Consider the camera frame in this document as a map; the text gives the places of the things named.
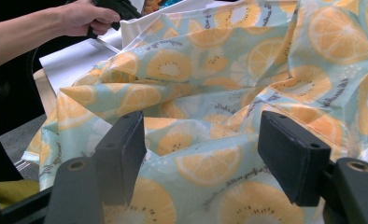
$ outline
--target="wrinkled fabric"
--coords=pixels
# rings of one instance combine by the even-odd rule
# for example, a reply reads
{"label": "wrinkled fabric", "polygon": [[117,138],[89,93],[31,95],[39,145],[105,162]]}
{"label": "wrinkled fabric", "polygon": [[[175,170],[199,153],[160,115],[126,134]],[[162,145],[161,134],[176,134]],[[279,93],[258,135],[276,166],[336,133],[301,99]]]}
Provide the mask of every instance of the wrinkled fabric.
{"label": "wrinkled fabric", "polygon": [[131,205],[106,206],[107,223],[317,223],[320,209],[290,204],[262,162],[261,113],[295,120],[333,161],[368,161],[368,0],[163,14],[58,93],[23,155],[39,164],[41,188],[136,110],[149,152]]}

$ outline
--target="person's hand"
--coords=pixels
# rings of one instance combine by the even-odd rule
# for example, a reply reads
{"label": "person's hand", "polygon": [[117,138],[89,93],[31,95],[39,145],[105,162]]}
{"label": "person's hand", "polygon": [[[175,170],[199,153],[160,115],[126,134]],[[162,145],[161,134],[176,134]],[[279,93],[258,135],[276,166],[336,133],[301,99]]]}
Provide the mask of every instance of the person's hand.
{"label": "person's hand", "polygon": [[104,35],[120,15],[112,9],[95,7],[90,0],[77,0],[59,7],[63,19],[63,35],[81,36],[91,26],[96,35]]}

